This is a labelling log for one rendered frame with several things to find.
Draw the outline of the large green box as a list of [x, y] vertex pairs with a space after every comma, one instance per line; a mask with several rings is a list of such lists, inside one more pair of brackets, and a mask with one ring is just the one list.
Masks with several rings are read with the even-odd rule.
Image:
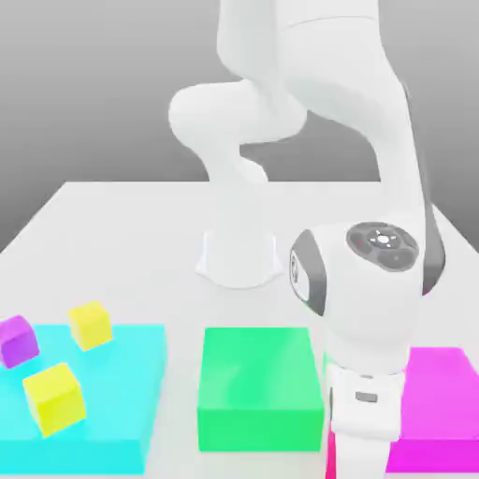
[[318, 452], [325, 407], [305, 327], [208, 327], [196, 406], [202, 452]]

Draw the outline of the large magenta box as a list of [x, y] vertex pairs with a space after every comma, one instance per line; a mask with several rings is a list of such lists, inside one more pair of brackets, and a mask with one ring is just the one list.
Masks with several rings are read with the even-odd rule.
[[479, 473], [479, 374], [462, 349], [411, 351], [389, 473]]

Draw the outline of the small purple cube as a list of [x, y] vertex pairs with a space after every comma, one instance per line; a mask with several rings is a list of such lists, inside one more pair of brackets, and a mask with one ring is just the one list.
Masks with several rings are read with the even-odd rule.
[[0, 322], [0, 362], [15, 368], [39, 355], [36, 333], [21, 315]]

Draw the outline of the small yellow cube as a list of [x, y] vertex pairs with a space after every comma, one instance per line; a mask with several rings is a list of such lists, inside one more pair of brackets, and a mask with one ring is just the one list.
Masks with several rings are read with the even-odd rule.
[[73, 308], [67, 316], [71, 335], [83, 352], [112, 340], [110, 316], [99, 301]]
[[59, 363], [22, 380], [32, 417], [43, 438], [86, 418], [80, 383], [66, 363]]

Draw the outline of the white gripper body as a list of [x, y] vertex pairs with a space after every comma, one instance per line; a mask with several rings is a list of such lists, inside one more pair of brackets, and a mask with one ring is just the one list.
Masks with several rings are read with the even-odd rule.
[[336, 479], [385, 479], [390, 442], [335, 435]]

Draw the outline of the large cyan box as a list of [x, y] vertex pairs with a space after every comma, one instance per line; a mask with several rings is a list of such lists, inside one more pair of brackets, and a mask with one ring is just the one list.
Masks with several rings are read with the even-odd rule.
[[[117, 325], [113, 340], [83, 352], [63, 325], [35, 327], [40, 354], [0, 366], [0, 475], [140, 475], [146, 468], [167, 363], [162, 325]], [[30, 414], [22, 381], [66, 363], [86, 418], [48, 439]]]

